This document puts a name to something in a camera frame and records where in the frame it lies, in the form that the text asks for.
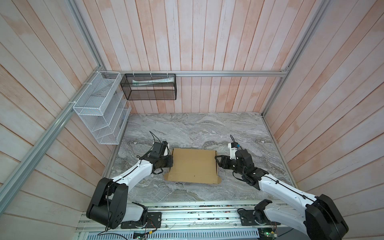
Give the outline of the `brown cardboard box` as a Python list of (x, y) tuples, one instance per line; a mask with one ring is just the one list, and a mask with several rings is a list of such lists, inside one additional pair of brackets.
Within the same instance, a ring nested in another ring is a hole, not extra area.
[(213, 185), (221, 183), (216, 151), (175, 148), (172, 155), (173, 166), (164, 176), (166, 181)]

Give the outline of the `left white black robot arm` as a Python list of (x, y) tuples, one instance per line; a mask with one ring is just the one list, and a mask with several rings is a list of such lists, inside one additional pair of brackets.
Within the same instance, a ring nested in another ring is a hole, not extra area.
[(138, 162), (114, 178), (102, 178), (96, 186), (86, 216), (107, 229), (131, 222), (137, 227), (148, 224), (148, 208), (142, 204), (129, 203), (128, 193), (144, 178), (160, 169), (173, 166), (173, 156), (166, 141), (154, 142), (152, 148)]

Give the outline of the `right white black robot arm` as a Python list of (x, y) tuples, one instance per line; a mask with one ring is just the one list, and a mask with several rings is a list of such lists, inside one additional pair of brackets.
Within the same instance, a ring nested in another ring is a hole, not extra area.
[(349, 231), (334, 201), (298, 190), (254, 165), (246, 149), (230, 148), (229, 156), (216, 156), (219, 167), (239, 174), (240, 181), (275, 196), (288, 207), (271, 200), (260, 201), (253, 210), (238, 209), (243, 226), (280, 223), (306, 234), (311, 240), (341, 240)]

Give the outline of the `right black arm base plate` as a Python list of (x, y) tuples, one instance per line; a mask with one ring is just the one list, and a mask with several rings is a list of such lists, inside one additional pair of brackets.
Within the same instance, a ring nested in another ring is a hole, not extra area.
[(281, 223), (271, 222), (267, 219), (263, 211), (255, 210), (245, 210), (243, 208), (237, 209), (237, 213), (240, 217), (242, 226), (278, 226)]

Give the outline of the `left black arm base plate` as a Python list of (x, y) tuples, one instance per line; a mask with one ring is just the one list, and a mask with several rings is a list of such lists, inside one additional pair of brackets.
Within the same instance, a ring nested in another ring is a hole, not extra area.
[(145, 229), (153, 228), (158, 229), (161, 227), (162, 213), (161, 212), (149, 212), (144, 213), (138, 221), (127, 221), (121, 223), (121, 229)]

